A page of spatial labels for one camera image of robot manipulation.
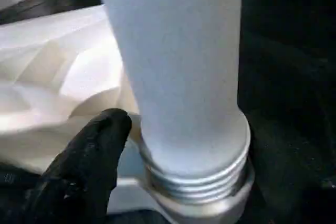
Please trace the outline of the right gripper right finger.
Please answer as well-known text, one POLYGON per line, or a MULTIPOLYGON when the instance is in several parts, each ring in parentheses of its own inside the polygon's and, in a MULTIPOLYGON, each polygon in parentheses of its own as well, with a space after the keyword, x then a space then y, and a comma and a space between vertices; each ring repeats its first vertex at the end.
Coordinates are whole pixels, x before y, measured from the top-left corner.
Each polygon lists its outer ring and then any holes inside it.
POLYGON ((256 184, 276 223, 335 223, 335 169, 292 126, 247 116, 256 184))

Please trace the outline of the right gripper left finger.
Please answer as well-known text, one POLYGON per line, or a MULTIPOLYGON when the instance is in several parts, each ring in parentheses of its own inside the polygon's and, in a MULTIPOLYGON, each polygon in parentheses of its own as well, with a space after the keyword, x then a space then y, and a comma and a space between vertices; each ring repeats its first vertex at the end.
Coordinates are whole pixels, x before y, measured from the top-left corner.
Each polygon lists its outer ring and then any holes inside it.
POLYGON ((1 163, 1 223, 104 223, 131 127, 126 111, 107 109, 42 174, 1 163))

